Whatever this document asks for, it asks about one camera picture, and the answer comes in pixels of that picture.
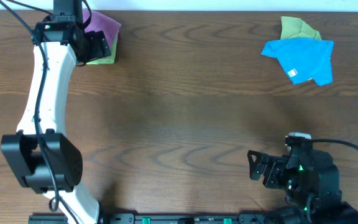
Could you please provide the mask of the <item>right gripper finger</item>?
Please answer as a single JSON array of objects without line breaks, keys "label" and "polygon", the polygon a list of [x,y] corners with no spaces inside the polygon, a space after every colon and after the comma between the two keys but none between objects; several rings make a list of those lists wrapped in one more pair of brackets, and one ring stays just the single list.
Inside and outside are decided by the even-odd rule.
[{"label": "right gripper finger", "polygon": [[250,178],[252,180],[259,180],[260,176],[264,172],[264,165],[258,162],[250,161],[249,167],[250,167]]},{"label": "right gripper finger", "polygon": [[249,150],[247,153],[250,164],[268,163],[269,155],[263,152]]}]

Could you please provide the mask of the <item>purple microfibre cloth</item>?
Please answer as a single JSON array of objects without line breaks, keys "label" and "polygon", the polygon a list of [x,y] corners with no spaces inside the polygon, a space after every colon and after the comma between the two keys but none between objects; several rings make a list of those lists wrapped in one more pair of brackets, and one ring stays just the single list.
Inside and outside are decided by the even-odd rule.
[{"label": "purple microfibre cloth", "polygon": [[117,42],[120,28],[121,24],[114,19],[111,19],[98,11],[91,11],[91,21],[85,28],[85,32],[103,31],[108,45],[112,47]]}]

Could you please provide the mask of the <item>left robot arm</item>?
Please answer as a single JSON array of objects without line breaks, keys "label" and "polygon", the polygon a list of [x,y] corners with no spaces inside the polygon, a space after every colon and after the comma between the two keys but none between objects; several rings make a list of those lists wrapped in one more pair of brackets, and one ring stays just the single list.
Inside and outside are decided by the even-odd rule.
[{"label": "left robot arm", "polygon": [[23,188],[49,198],[68,223],[109,223],[109,216],[81,180],[83,158],[65,130],[71,74],[111,54],[103,31],[85,31],[75,21],[39,22],[33,34],[34,73],[15,134],[2,137],[1,151]]}]

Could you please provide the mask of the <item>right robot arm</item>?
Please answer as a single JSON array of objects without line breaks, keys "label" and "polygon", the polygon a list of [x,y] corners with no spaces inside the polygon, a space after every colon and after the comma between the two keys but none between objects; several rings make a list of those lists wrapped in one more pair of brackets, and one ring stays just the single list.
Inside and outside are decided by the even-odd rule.
[{"label": "right robot arm", "polygon": [[342,201],[339,171],[329,153],[311,145],[293,146],[281,157],[247,153],[250,178],[264,177],[268,189],[281,189],[290,206],[266,214],[264,223],[358,224],[358,211]]}]

